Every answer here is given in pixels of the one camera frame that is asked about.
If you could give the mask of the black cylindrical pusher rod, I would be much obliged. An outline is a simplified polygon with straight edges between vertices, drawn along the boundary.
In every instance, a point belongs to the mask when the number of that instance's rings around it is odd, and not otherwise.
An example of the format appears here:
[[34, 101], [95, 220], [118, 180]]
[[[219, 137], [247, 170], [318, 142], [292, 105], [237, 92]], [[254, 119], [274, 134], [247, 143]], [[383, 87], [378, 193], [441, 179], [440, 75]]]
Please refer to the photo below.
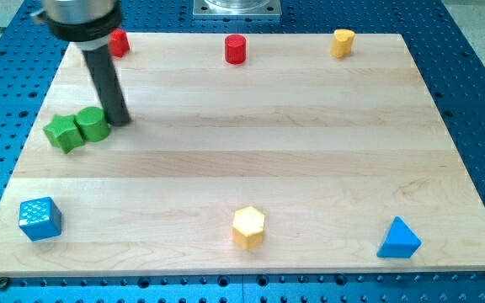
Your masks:
[[112, 126], [128, 125], [131, 117], [109, 47], [103, 45], [96, 50], [83, 50], [82, 54], [107, 122]]

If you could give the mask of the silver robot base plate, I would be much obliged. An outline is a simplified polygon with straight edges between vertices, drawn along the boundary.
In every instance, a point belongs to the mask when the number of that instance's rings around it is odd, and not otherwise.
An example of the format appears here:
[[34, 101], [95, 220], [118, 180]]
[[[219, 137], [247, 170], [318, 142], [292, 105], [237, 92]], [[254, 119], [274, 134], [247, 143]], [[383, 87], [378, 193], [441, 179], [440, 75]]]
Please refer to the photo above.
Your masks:
[[280, 16], [280, 0], [194, 0], [193, 15], [216, 16]]

